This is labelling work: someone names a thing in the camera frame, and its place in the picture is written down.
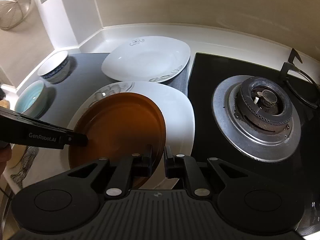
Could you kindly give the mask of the person's left hand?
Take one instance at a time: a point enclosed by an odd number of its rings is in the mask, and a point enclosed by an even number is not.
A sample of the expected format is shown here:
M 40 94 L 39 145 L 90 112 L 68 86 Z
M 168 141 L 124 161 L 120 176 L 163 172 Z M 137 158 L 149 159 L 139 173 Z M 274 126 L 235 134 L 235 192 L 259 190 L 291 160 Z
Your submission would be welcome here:
M 0 175 L 3 174 L 7 162 L 11 159 L 12 156 L 12 149 L 11 145 L 7 144 L 5 147 L 1 148 L 0 150 Z

